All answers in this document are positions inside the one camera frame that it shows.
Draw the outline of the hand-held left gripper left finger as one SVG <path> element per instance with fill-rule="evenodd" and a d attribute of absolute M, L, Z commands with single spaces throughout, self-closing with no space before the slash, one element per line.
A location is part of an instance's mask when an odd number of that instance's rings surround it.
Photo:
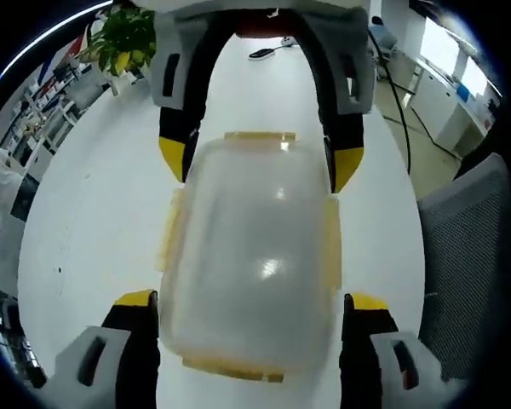
<path fill-rule="evenodd" d="M 42 402 L 47 408 L 155 408 L 159 365 L 158 293 L 127 293 L 101 325 L 87 327 L 56 356 Z"/>

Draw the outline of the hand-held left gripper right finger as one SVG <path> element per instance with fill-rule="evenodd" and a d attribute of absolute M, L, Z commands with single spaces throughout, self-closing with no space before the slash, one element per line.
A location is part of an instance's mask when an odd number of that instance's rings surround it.
<path fill-rule="evenodd" d="M 446 408 L 460 381 L 442 379 L 442 365 L 387 304 L 364 293 L 344 297 L 339 357 L 342 408 Z"/>

